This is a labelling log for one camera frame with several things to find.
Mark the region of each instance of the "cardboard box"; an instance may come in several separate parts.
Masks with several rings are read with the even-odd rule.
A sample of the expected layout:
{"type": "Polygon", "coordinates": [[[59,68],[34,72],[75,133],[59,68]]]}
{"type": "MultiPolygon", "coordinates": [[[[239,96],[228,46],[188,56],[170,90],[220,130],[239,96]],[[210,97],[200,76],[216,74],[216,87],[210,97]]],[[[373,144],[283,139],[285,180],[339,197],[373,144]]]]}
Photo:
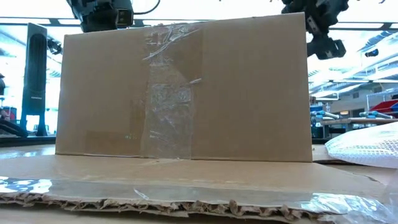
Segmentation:
{"type": "Polygon", "coordinates": [[[57,154],[311,162],[308,114],[303,14],[65,36],[57,154]]]}

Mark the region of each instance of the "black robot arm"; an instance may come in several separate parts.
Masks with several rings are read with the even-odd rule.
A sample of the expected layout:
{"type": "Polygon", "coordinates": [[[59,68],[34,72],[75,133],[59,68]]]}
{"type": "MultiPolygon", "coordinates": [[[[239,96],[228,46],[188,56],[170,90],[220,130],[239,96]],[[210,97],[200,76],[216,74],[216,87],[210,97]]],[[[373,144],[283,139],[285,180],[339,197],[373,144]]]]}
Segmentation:
{"type": "Polygon", "coordinates": [[[329,27],[335,25],[340,12],[348,9],[348,0],[282,0],[282,13],[305,13],[305,26],[313,35],[307,43],[307,56],[315,54],[320,60],[343,57],[346,49],[341,40],[328,37],[329,27]]]}
{"type": "Polygon", "coordinates": [[[127,28],[134,12],[130,0],[67,0],[83,32],[127,28]]]}

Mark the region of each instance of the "white mesh fabric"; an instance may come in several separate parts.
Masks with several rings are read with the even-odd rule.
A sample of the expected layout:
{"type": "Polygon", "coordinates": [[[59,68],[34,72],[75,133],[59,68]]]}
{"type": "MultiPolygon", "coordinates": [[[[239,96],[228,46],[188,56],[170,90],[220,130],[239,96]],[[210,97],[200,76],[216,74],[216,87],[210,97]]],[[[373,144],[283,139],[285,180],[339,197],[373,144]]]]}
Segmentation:
{"type": "Polygon", "coordinates": [[[368,166],[398,168],[398,122],[342,134],[325,144],[331,157],[368,166]]]}

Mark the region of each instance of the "corrugated cardboard edge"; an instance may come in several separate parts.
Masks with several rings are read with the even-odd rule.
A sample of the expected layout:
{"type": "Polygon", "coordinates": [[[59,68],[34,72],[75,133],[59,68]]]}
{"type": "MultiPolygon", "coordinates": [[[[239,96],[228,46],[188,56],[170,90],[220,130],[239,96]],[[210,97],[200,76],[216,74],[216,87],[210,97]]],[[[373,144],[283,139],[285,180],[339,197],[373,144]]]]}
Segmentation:
{"type": "Polygon", "coordinates": [[[349,162],[329,156],[325,145],[312,145],[312,161],[319,164],[350,164],[349,162]]]}
{"type": "Polygon", "coordinates": [[[281,207],[258,207],[238,205],[234,200],[229,204],[212,204],[206,202],[160,202],[146,200],[125,200],[116,198],[74,198],[58,195],[46,195],[24,192],[1,193],[0,204],[17,203],[24,207],[35,204],[56,205],[69,211],[87,212],[125,212],[135,211],[166,215],[170,217],[189,217],[189,214],[214,215],[240,219],[277,220],[286,223],[295,223],[298,220],[318,220],[323,215],[305,210],[281,207]]]}
{"type": "MultiPolygon", "coordinates": [[[[52,224],[281,224],[280,220],[242,220],[227,217],[191,215],[189,218],[166,217],[138,212],[126,213],[98,213],[98,212],[69,212],[45,206],[22,208],[18,205],[4,205],[0,209],[2,224],[15,223],[52,223],[52,224]]],[[[301,219],[294,224],[312,224],[309,219],[301,219]]]]}

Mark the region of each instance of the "black speaker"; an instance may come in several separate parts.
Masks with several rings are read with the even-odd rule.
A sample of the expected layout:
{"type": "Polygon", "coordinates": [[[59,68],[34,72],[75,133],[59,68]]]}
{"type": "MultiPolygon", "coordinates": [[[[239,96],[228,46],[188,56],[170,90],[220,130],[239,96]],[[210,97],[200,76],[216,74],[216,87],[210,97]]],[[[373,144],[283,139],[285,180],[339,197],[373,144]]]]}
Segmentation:
{"type": "Polygon", "coordinates": [[[47,29],[27,25],[24,92],[22,96],[21,128],[26,129],[26,116],[40,116],[36,136],[46,136],[45,84],[47,69],[47,29]]]}

